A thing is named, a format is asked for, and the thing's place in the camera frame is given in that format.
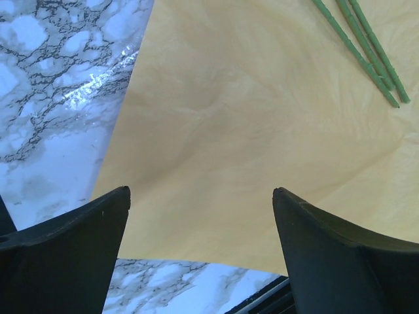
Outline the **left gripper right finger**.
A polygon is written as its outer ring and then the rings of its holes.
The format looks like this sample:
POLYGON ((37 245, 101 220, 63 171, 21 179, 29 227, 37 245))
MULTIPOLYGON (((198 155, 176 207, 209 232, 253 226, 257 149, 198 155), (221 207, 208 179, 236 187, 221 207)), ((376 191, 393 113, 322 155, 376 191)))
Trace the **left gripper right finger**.
POLYGON ((272 206, 297 313, 417 313, 418 244, 277 188, 272 206))

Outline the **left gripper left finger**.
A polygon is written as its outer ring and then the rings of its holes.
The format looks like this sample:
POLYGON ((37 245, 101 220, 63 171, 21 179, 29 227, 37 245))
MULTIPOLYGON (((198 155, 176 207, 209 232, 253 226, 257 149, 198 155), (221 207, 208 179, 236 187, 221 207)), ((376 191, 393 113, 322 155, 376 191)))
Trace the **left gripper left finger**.
POLYGON ((130 205, 121 186, 1 236, 1 312, 101 313, 130 205))

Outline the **black ribbon gold lettering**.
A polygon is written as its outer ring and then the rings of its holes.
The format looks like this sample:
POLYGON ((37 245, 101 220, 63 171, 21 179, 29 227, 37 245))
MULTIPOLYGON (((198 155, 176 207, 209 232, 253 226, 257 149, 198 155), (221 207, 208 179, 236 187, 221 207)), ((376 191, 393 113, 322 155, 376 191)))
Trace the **black ribbon gold lettering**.
POLYGON ((0 197, 0 236, 5 236, 16 231, 17 229, 6 208, 5 202, 0 197))

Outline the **pink flower bouquet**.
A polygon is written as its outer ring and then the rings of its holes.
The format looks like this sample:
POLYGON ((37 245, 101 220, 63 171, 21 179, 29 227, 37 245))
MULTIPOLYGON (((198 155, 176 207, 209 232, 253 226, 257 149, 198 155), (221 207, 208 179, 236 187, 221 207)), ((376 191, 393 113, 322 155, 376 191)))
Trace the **pink flower bouquet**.
POLYGON ((359 3, 357 1, 336 2, 362 51, 356 48, 323 1, 313 0, 312 2, 389 104, 398 108, 399 101, 409 103, 408 93, 359 3), (397 92, 399 101, 392 95, 393 91, 397 92))

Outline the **orange paper flower wrap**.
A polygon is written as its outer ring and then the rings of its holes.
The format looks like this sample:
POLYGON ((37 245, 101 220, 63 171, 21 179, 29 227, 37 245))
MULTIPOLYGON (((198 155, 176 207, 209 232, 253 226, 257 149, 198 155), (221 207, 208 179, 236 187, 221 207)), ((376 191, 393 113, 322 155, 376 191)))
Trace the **orange paper flower wrap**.
POLYGON ((277 187, 418 241, 418 2, 360 6, 397 109, 311 1, 154 3, 94 190, 131 190, 120 258, 286 274, 277 187))

